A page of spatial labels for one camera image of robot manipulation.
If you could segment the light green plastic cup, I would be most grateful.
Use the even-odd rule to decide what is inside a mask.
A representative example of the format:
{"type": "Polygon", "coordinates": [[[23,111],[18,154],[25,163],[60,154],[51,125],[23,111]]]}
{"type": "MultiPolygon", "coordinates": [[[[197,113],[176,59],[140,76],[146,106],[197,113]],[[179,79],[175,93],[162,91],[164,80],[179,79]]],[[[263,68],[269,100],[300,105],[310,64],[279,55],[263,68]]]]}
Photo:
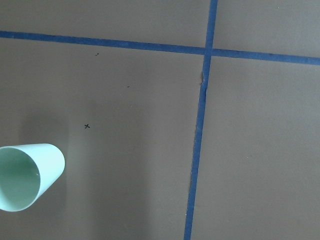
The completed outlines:
{"type": "Polygon", "coordinates": [[[29,208],[63,173],[65,157],[49,143],[0,148],[0,209],[29,208]]]}

